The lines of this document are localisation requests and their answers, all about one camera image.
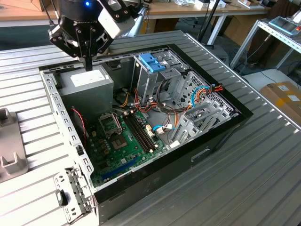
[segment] metal shelf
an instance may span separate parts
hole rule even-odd
[[[301,33],[293,37],[287,37],[286,35],[280,33],[279,31],[275,30],[274,28],[269,26],[269,21],[267,19],[259,21],[257,20],[253,25],[252,29],[250,30],[249,34],[247,35],[245,41],[239,48],[238,52],[236,53],[235,57],[233,58],[230,68],[234,68],[235,65],[238,63],[241,55],[243,54],[244,50],[246,49],[249,42],[252,40],[253,36],[257,32],[259,28],[265,30],[267,33],[271,34],[275,38],[279,39],[281,42],[286,44],[287,46],[291,47],[292,49],[284,56],[284,58],[280,61],[277,65],[277,68],[281,66],[281,64],[289,57],[293,50],[296,50],[301,54]]]

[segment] workbench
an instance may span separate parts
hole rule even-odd
[[[254,115],[214,154],[104,226],[292,225],[301,219],[300,127],[181,31],[115,40],[111,52],[174,43]],[[19,119],[29,172],[0,184],[0,225],[65,226],[52,177],[72,165],[38,67],[73,60],[54,46],[0,52],[0,107]],[[95,226],[93,213],[75,226]]]
[[[234,0],[232,4],[233,5],[227,5],[225,8],[217,9],[215,11],[214,16],[219,16],[219,19],[208,41],[209,45],[212,45],[214,43],[227,16],[266,14],[270,9],[248,9],[237,3],[236,0]],[[51,18],[57,24],[57,19],[52,5],[50,4],[47,9]],[[202,17],[205,15],[206,8],[198,10],[194,8],[193,4],[189,6],[178,6],[172,2],[153,2],[150,4],[148,19]],[[46,24],[49,23],[45,12],[0,5],[0,27],[33,26]]]

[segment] slotted metal surface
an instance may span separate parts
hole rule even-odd
[[[254,116],[198,166],[105,226],[292,225],[301,220],[301,139],[296,125],[181,31],[113,42],[113,53],[177,44]],[[16,111],[29,172],[0,184],[0,225],[66,225],[52,176],[72,165],[38,66],[71,60],[53,46],[0,52],[0,107]],[[89,214],[74,225],[97,225]]]

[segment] motherboard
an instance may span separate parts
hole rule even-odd
[[[94,187],[166,151],[141,112],[117,116],[107,113],[87,128],[86,151],[94,166]]]

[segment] ram slot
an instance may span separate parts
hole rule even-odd
[[[154,144],[145,131],[141,128],[141,125],[136,121],[135,117],[127,116],[124,118],[124,122],[127,124],[145,153],[150,152],[151,149],[154,150]]]

